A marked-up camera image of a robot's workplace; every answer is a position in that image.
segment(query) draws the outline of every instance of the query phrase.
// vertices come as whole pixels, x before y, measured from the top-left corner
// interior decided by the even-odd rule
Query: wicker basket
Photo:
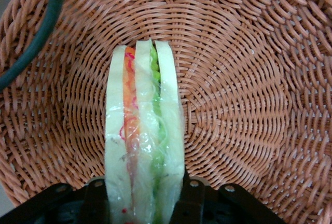
[[[10,2],[0,74],[47,1]],[[330,223],[331,27],[332,0],[65,0],[48,44],[0,94],[0,181],[18,205],[103,175],[112,51],[169,40],[190,174],[240,184],[288,223]]]

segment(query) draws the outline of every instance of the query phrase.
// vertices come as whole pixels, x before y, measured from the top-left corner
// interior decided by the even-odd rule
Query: plastic wrap
[[[114,50],[106,92],[105,179],[112,223],[169,223],[184,175],[184,121],[172,50]]]

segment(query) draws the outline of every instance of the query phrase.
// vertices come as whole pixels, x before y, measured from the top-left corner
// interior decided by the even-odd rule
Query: black metal bracket
[[[186,178],[170,224],[285,224],[241,186],[226,184],[214,190]]]
[[[53,185],[0,218],[0,224],[110,224],[104,179],[73,191]],[[285,224],[245,189],[226,184],[214,190],[184,176],[170,224]]]

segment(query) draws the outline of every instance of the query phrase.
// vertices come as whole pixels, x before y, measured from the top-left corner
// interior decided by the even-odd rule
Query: shredded carrot
[[[131,188],[137,170],[137,155],[139,149],[139,111],[135,86],[135,50],[127,47],[124,54],[123,66],[123,107],[124,126],[121,129],[121,137],[126,143],[128,156],[127,170],[130,175]]]

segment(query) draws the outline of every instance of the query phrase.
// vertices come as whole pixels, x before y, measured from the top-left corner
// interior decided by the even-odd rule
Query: dark green cable
[[[35,38],[18,60],[0,77],[0,93],[31,63],[45,45],[53,32],[60,15],[64,0],[49,0],[46,14]]]

